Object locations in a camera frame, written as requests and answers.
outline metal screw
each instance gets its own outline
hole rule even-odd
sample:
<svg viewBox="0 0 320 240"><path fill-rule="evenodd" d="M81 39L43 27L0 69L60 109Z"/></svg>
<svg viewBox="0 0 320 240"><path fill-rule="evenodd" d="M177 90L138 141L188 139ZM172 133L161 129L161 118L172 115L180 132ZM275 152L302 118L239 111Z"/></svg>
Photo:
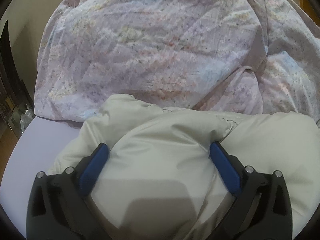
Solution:
<svg viewBox="0 0 320 240"><path fill-rule="evenodd" d="M73 173L73 171L74 171L73 167L66 168L66 174L71 174L71 173Z"/></svg>
<svg viewBox="0 0 320 240"><path fill-rule="evenodd" d="M282 172L281 171L276 171L275 175L280 178L282 176Z"/></svg>
<svg viewBox="0 0 320 240"><path fill-rule="evenodd" d="M44 176L44 172L43 171L38 172L37 177L39 179L41 179L43 176Z"/></svg>
<svg viewBox="0 0 320 240"><path fill-rule="evenodd" d="M246 171L247 173L253 173L254 169L253 169L253 167L251 167L251 166L246 166L245 171Z"/></svg>

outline white pillow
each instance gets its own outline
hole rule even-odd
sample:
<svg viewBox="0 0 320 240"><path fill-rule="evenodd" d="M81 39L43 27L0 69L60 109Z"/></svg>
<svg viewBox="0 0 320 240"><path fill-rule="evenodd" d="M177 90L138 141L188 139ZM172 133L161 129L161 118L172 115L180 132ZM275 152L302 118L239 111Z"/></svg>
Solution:
<svg viewBox="0 0 320 240"><path fill-rule="evenodd" d="M233 202L208 158L213 141L258 172L282 171L295 237L320 202L319 131L302 114L162 109L114 95L84 123L49 174L76 166L104 142L110 159L91 206L114 240L206 239Z"/></svg>

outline wrinkled fabric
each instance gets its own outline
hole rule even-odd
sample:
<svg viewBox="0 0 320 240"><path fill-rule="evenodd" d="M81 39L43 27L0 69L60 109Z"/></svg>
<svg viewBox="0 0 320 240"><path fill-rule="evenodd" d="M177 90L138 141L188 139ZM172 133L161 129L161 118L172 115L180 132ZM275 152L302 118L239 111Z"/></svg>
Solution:
<svg viewBox="0 0 320 240"><path fill-rule="evenodd" d="M234 201L209 158L214 141L257 172L282 172L294 239L320 202L319 130L302 114L160 108L112 95L48 174L75 167L103 142L109 160L87 203L112 239L205 240Z"/></svg>
<svg viewBox="0 0 320 240"><path fill-rule="evenodd" d="M319 37L292 0L64 0L41 41L35 112L83 122L128 93L317 122Z"/></svg>

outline wall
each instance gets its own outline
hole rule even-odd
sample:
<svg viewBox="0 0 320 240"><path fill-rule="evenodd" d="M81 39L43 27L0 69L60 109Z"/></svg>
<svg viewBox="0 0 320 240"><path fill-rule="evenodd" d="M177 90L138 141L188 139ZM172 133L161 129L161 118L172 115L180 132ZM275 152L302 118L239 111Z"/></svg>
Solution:
<svg viewBox="0 0 320 240"><path fill-rule="evenodd" d="M20 78L33 98L36 62L42 33L62 0L13 0L0 19L0 32L8 20L13 59Z"/></svg>

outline floor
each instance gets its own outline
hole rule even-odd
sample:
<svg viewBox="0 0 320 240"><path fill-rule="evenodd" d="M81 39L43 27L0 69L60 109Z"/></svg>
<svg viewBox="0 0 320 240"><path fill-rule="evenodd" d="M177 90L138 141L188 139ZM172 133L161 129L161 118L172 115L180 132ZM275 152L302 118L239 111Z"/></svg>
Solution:
<svg viewBox="0 0 320 240"><path fill-rule="evenodd" d="M6 128L0 138L0 184L4 169L17 142L18 139L12 130Z"/></svg>
<svg viewBox="0 0 320 240"><path fill-rule="evenodd" d="M0 121L0 138L3 135L5 129L7 129L5 122Z"/></svg>

